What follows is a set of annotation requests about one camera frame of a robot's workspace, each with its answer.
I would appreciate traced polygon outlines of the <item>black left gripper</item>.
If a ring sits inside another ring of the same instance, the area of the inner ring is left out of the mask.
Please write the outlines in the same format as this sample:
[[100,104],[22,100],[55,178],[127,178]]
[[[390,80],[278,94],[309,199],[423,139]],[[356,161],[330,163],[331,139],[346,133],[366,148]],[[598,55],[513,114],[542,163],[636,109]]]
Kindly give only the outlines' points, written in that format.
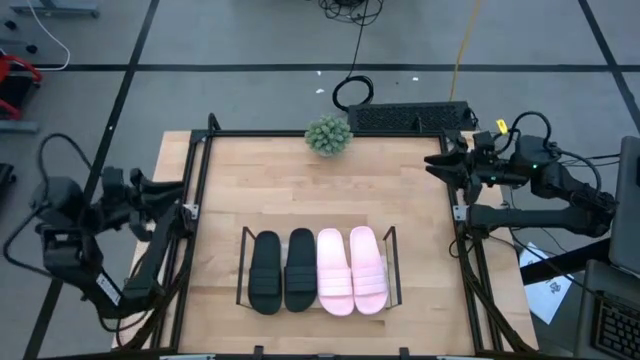
[[153,241],[155,239],[155,223],[150,221],[139,208],[140,193],[159,195],[170,191],[181,192],[184,188],[182,181],[154,182],[148,179],[139,168],[130,171],[130,182],[133,187],[124,183],[123,170],[115,167],[105,167],[102,172],[101,197],[101,229],[119,231],[125,224],[138,241]]

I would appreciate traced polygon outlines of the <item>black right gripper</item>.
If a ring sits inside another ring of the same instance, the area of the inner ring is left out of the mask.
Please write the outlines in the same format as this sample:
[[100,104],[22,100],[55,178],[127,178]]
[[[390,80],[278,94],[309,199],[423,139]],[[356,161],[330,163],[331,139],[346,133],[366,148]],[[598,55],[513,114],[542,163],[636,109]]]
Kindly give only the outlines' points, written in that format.
[[427,167],[426,171],[454,188],[463,188],[463,199],[466,203],[475,203],[483,185],[522,186],[528,182],[528,177],[509,159],[500,158],[495,149],[498,136],[489,131],[478,132],[473,135],[474,148],[466,155],[462,152],[448,152],[444,154],[424,157],[424,162],[433,166],[457,166],[464,162],[465,168],[459,167]]

